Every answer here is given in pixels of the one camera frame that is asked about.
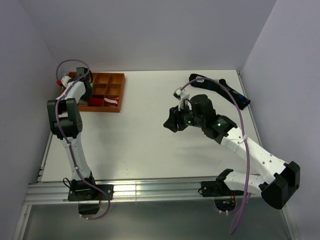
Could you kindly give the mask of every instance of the white cable clip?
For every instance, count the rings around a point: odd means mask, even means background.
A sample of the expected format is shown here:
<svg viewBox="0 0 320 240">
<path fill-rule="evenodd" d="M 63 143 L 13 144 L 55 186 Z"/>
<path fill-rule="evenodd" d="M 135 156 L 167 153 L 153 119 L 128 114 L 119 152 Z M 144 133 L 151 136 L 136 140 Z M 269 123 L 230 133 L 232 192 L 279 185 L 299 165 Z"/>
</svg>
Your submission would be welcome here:
<svg viewBox="0 0 320 240">
<path fill-rule="evenodd" d="M 64 75 L 62 77 L 61 83 L 65 88 L 68 87 L 68 83 L 69 83 L 70 79 L 71 79 L 71 77 L 69 77 L 68 75 Z"/>
<path fill-rule="evenodd" d="M 178 105 L 178 111 L 184 108 L 185 100 L 189 99 L 190 97 L 190 93 L 187 93 L 186 90 L 181 91 L 180 89 L 181 87 L 176 89 L 173 93 L 173 96 L 180 101 Z"/>
<path fill-rule="evenodd" d="M 247 139 L 247 138 L 248 138 L 248 135 L 245 134 L 245 135 L 242 137 L 242 139 L 239 141 L 239 145 L 242 144 L 242 143 L 244 142 L 244 140 Z"/>
</svg>

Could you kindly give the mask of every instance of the metal frame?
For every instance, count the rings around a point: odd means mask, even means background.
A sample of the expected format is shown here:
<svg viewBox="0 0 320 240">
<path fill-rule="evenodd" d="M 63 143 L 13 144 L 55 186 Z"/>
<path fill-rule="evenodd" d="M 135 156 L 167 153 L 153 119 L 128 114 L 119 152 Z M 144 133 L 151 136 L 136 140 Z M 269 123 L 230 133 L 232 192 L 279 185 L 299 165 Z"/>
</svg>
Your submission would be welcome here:
<svg viewBox="0 0 320 240">
<path fill-rule="evenodd" d="M 245 88 L 237 71 L 238 78 L 243 90 L 243 94 L 247 97 Z M 259 144 L 262 146 L 261 138 L 257 129 L 254 116 L 250 105 L 248 105 L 249 113 L 252 118 L 254 129 L 257 134 Z M 14 233 L 14 240 L 22 240 L 27 226 L 29 213 L 32 205 L 47 204 L 78 204 L 79 202 L 68 202 L 68 188 L 61 182 L 42 182 L 42 174 L 46 165 L 46 158 L 52 140 L 50 133 L 45 148 L 39 176 L 36 184 L 29 185 L 18 224 Z M 198 194 L 202 181 L 215 180 L 215 176 L 208 177 L 184 177 L 184 178 L 160 178 L 160 179 L 133 179 L 133 180 L 113 180 L 113 181 L 97 181 L 97 184 L 113 184 L 114 194 L 112 202 L 152 202 L 152 201 L 182 201 L 182 200 L 201 200 L 205 199 Z M 300 234 L 291 211 L 290 205 L 287 203 L 283 211 L 284 220 L 287 223 L 290 236 L 293 240 L 300 240 Z"/>
<path fill-rule="evenodd" d="M 15 228 L 13 240 L 22 240 L 24 238 L 32 205 L 23 205 L 18 223 Z"/>
</svg>

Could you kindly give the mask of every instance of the cable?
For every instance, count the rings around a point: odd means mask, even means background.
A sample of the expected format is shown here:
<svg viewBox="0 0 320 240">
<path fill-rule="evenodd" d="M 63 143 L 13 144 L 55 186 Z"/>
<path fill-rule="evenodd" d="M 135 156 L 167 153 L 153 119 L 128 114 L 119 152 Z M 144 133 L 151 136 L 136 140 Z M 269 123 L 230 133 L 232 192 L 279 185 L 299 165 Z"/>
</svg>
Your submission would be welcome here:
<svg viewBox="0 0 320 240">
<path fill-rule="evenodd" d="M 192 108 L 192 103 L 191 103 L 191 101 L 190 101 L 188 98 L 186 98 L 186 99 L 183 101 L 183 105 L 187 106 L 186 103 L 185 103 L 186 101 L 187 101 L 188 103 L 190 103 L 191 108 Z"/>
<path fill-rule="evenodd" d="M 77 161 L 76 161 L 75 154 L 74 154 L 74 151 L 73 151 L 72 146 L 71 146 L 71 142 L 68 140 L 67 136 L 65 135 L 65 133 L 64 133 L 64 131 L 63 131 L 63 129 L 62 129 L 60 120 L 59 120 L 59 112 L 58 112 L 59 103 L 66 97 L 66 95 L 70 92 L 70 90 L 73 88 L 73 86 L 74 86 L 77 82 L 79 82 L 81 79 L 85 78 L 85 77 L 89 74 L 89 72 L 90 72 L 90 68 L 89 68 L 88 64 L 86 64 L 84 61 L 80 61 L 80 60 L 77 60 L 77 59 L 68 59 L 68 60 L 62 61 L 62 62 L 56 67 L 55 77 L 56 77 L 57 80 L 58 80 L 58 70 L 59 70 L 60 66 L 61 66 L 62 64 L 64 64 L 64 63 L 66 63 L 66 62 L 71 62 L 71 61 L 76 61 L 76 62 L 80 62 L 80 63 L 84 64 L 84 65 L 88 68 L 88 70 L 86 71 L 86 73 L 85 73 L 84 75 L 80 76 L 78 79 L 76 79 L 75 81 L 73 81 L 73 82 L 71 83 L 71 85 L 68 86 L 67 89 L 64 91 L 63 95 L 61 95 L 61 97 L 59 97 L 59 99 L 56 101 L 56 103 L 55 103 L 55 119 L 56 119 L 56 123 L 57 123 L 57 126 L 58 126 L 58 128 L 59 128 L 59 131 L 60 131 L 61 135 L 63 136 L 63 138 L 65 139 L 66 143 L 67 143 L 68 146 L 69 146 L 69 151 L 70 151 L 70 155 L 71 155 L 71 158 L 72 158 L 72 162 L 73 162 L 73 164 L 74 164 L 74 168 L 75 168 L 76 173 L 78 174 L 79 178 L 80 178 L 85 184 L 87 184 L 89 187 L 91 187 L 91 188 L 99 191 L 100 193 L 102 193 L 102 194 L 106 197 L 106 199 L 107 199 L 107 201 L 108 201 L 108 207 L 107 207 L 107 209 L 106 209 L 105 212 L 104 212 L 103 214 L 101 214 L 100 216 L 94 216 L 94 217 L 85 217 L 85 216 L 82 216 L 83 218 L 85 218 L 85 219 L 87 219 L 87 220 L 96 220 L 96 219 L 100 219 L 100 218 L 104 217 L 104 216 L 107 214 L 107 212 L 109 211 L 109 209 L 110 209 L 110 204 L 111 204 L 111 203 L 110 203 L 110 197 L 109 197 L 103 190 L 101 190 L 100 188 L 98 188 L 98 187 L 92 185 L 91 183 L 87 182 L 87 181 L 85 180 L 85 178 L 82 176 L 82 174 L 81 174 L 81 172 L 80 172 L 80 170 L 79 170 L 79 168 L 78 168 L 78 165 L 77 165 Z"/>
<path fill-rule="evenodd" d="M 198 194 L 200 194 L 201 196 L 203 196 L 203 194 L 200 192 L 200 190 L 201 190 L 201 192 L 202 192 L 202 187 L 200 187 L 200 188 L 198 189 Z"/>
<path fill-rule="evenodd" d="M 69 181 L 68 178 L 65 177 L 65 178 L 62 180 L 62 182 L 63 182 L 63 184 L 64 184 L 68 189 L 71 190 L 71 182 Z"/>
<path fill-rule="evenodd" d="M 223 86 L 221 83 L 219 83 L 218 81 L 215 81 L 211 78 L 208 77 L 200 77 L 200 78 L 195 78 L 189 82 L 187 82 L 183 87 L 180 88 L 180 90 L 182 91 L 183 89 L 185 89 L 189 84 L 194 83 L 195 81 L 198 80 L 208 80 L 211 81 L 215 84 L 217 84 L 218 86 L 220 86 L 231 98 L 233 104 L 235 105 L 238 114 L 239 114 L 239 118 L 240 118 L 240 125 L 241 125 L 241 132 L 242 132 L 242 137 L 245 136 L 245 126 L 244 126 L 244 120 L 242 118 L 242 114 L 240 111 L 240 108 L 236 102 L 236 100 L 234 99 L 234 97 L 231 95 L 231 93 L 228 91 L 228 89 L 226 89 L 225 86 Z M 244 138 L 243 139 L 244 145 L 245 145 L 245 151 L 246 151 L 246 175 L 245 175 L 245 184 L 244 184 L 244 191 L 243 191 L 243 199 L 245 199 L 245 201 L 242 201 L 241 206 L 239 207 L 236 215 L 234 216 L 234 218 L 232 219 L 231 225 L 230 225 L 230 229 L 229 232 L 230 234 L 234 234 L 240 224 L 241 218 L 244 214 L 244 210 L 245 210 L 245 206 L 246 206 L 246 199 L 247 197 L 251 196 L 251 194 L 248 193 L 248 185 L 249 185 L 249 176 L 250 176 L 250 154 L 249 154 L 249 146 L 248 146 L 248 142 L 247 139 Z"/>
<path fill-rule="evenodd" d="M 231 201 L 232 203 L 235 203 L 235 202 L 236 202 L 236 191 L 232 191 L 232 192 L 231 192 L 230 201 Z"/>
<path fill-rule="evenodd" d="M 91 81 L 89 81 L 89 83 L 92 84 L 92 82 L 94 81 L 94 76 L 90 70 L 89 70 L 89 74 L 90 74 L 90 78 L 91 78 Z"/>
</svg>

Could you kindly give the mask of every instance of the white table surface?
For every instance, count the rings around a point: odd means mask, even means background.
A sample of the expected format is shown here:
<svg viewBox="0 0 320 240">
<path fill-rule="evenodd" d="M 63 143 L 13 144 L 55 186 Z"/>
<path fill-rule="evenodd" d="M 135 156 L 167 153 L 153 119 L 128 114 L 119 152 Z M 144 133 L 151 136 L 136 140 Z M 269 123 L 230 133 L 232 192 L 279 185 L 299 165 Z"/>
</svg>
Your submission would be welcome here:
<svg viewBox="0 0 320 240">
<path fill-rule="evenodd" d="M 169 109 L 179 101 L 175 89 L 188 82 L 192 73 L 227 84 L 243 93 L 235 70 L 127 71 L 120 113 L 81 112 L 82 146 L 96 180 L 134 180 L 217 176 L 224 169 L 246 171 L 246 162 L 204 135 L 188 127 L 173 133 L 163 127 Z M 188 86 L 190 98 L 206 94 L 217 114 L 240 125 L 236 107 L 216 92 Z M 245 133 L 258 143 L 249 109 L 241 111 Z M 53 136 L 46 157 L 43 182 L 71 178 L 65 149 Z"/>
</svg>

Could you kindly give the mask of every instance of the red object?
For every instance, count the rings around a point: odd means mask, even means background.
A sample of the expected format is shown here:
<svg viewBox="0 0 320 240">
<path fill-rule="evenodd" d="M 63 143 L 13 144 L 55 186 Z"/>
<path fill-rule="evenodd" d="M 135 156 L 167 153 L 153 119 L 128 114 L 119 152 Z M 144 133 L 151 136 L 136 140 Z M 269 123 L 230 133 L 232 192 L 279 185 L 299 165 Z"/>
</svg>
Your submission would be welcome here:
<svg viewBox="0 0 320 240">
<path fill-rule="evenodd" d="M 88 100 L 88 105 L 89 106 L 97 106 L 97 107 L 101 107 L 102 104 L 104 103 L 104 99 L 103 98 L 98 98 L 98 97 L 90 97 Z"/>
</svg>

